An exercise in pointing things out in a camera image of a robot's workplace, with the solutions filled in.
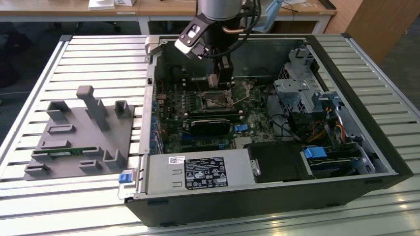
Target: barcode sticker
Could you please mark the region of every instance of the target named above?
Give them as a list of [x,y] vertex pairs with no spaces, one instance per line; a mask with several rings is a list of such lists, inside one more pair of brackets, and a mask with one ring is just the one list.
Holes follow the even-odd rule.
[[169,164],[184,164],[185,156],[171,156]]

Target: aluminum table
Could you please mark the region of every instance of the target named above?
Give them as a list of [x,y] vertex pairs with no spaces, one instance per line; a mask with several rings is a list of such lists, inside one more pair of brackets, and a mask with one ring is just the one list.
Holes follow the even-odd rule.
[[[413,235],[420,233],[420,115],[357,44],[341,35],[317,39],[353,87],[415,176],[345,206],[188,225],[148,228],[117,197],[119,175],[24,181],[49,101],[71,107],[79,85],[95,87],[104,105],[135,105],[128,160],[137,165],[147,36],[63,37],[0,147],[0,235]],[[325,84],[335,90],[327,74]]]

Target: desk leg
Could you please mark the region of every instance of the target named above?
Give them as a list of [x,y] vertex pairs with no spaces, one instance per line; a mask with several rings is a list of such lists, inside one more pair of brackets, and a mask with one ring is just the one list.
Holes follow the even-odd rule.
[[151,30],[149,30],[149,17],[148,16],[139,16],[137,22],[140,25],[140,33],[141,35],[149,35]]
[[331,15],[320,16],[319,21],[316,22],[316,25],[313,27],[313,34],[323,34],[328,25],[331,19]]

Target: circuit board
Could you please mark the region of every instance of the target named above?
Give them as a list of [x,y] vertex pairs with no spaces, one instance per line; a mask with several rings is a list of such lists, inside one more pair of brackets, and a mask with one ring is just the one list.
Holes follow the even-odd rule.
[[[265,108],[261,86],[253,86],[249,79],[235,79],[229,90],[185,91],[179,84],[165,87],[168,95],[161,96],[161,133],[164,153],[227,150],[241,148],[235,139],[249,137],[252,143],[276,140]],[[229,131],[223,135],[196,137],[191,134],[192,119],[187,114],[217,111],[239,111],[237,120],[231,120]],[[247,125],[237,131],[235,126]]]

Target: green circuit board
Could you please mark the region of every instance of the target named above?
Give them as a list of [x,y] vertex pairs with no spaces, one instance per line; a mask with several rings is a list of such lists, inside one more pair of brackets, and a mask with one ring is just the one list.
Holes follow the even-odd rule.
[[[235,80],[236,86],[231,89],[231,97],[227,98],[231,104],[235,103],[232,107],[223,106],[228,101],[223,100],[221,92],[191,92],[183,91],[179,87],[172,89],[167,96],[167,104],[161,106],[165,153],[235,149],[235,139],[239,137],[251,137],[253,143],[276,140],[276,135],[265,114],[265,94],[260,86],[253,87],[252,84],[248,83],[248,79]],[[205,109],[216,109],[217,111],[235,109],[243,111],[243,118],[239,122],[231,123],[228,134],[216,137],[192,137],[188,132],[191,121],[184,118],[184,113],[187,111],[191,113],[201,112]],[[235,126],[243,124],[248,125],[248,129],[243,132],[235,132]]]

